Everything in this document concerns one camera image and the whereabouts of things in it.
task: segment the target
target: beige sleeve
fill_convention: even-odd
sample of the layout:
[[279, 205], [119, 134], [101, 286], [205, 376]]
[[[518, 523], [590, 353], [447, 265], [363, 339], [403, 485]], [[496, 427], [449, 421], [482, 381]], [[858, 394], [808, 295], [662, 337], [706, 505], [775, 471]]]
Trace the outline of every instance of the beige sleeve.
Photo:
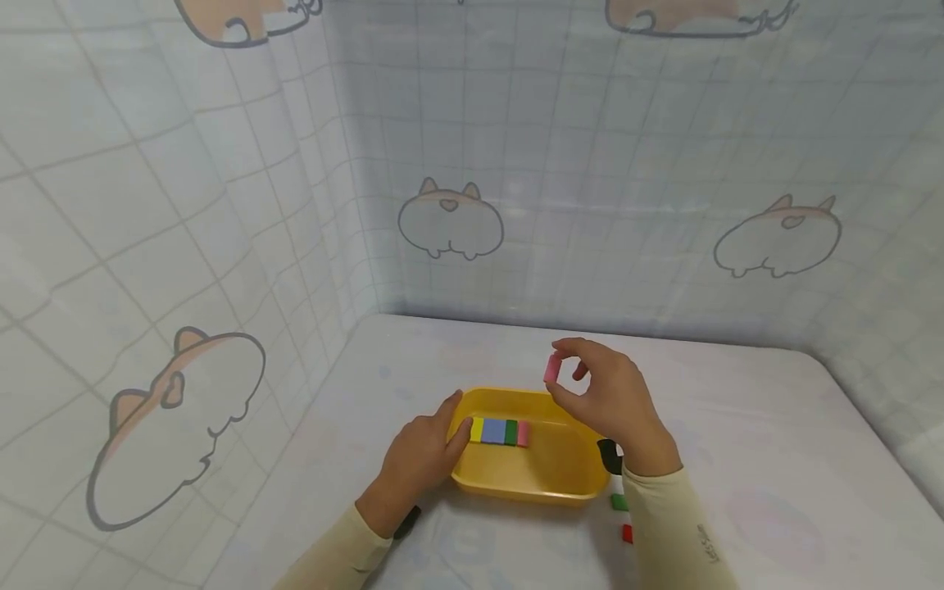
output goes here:
[[684, 469], [643, 478], [624, 466], [623, 489], [643, 590], [737, 588]]
[[390, 548], [351, 506], [273, 590], [360, 590]]

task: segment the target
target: cat drawing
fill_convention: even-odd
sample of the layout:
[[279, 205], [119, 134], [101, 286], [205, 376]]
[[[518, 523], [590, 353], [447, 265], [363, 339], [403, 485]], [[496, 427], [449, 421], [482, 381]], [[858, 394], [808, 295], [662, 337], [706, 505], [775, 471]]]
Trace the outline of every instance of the cat drawing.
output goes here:
[[419, 195], [403, 204], [397, 223], [410, 245], [433, 258], [455, 252], [473, 261], [498, 250], [505, 238], [501, 216], [481, 200], [474, 182], [456, 193], [424, 179]]
[[175, 0], [184, 21], [215, 47], [251, 47], [321, 13], [321, 0]]
[[758, 268], [774, 278], [809, 270], [828, 259], [842, 237], [834, 203], [831, 196], [816, 207], [795, 207], [793, 195], [785, 194], [721, 236], [715, 262], [734, 278]]
[[264, 368], [265, 352], [248, 334], [180, 329], [173, 358], [150, 387], [111, 400], [109, 439], [86, 492], [95, 526], [129, 527], [197, 481], [216, 438], [245, 417]]
[[606, 0], [606, 22], [651, 37], [732, 39], [783, 28], [797, 0]]

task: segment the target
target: yellow block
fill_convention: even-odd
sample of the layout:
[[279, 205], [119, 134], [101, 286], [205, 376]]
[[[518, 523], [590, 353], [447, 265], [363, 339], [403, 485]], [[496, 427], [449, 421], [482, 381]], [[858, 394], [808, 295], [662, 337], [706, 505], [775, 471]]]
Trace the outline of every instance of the yellow block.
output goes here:
[[474, 417], [472, 418], [472, 438], [470, 439], [473, 443], [481, 442], [481, 430], [485, 427], [485, 420], [482, 418]]

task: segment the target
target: yellow tray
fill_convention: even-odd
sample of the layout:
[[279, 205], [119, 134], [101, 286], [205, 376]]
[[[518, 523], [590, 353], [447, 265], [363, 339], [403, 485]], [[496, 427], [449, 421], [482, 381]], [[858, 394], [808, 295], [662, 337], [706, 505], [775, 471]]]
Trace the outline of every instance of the yellow tray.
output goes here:
[[601, 437], [574, 420], [547, 392], [477, 388], [463, 395], [449, 436], [467, 416], [524, 420], [531, 424], [529, 446], [469, 443], [452, 479], [472, 494], [582, 506], [607, 485], [600, 461]]

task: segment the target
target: blue block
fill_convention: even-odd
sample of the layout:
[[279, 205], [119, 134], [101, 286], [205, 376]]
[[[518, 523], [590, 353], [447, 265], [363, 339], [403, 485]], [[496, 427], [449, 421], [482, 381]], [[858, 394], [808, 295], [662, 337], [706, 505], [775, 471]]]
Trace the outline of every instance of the blue block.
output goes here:
[[485, 418], [481, 427], [481, 441], [488, 445], [505, 444], [505, 421]]

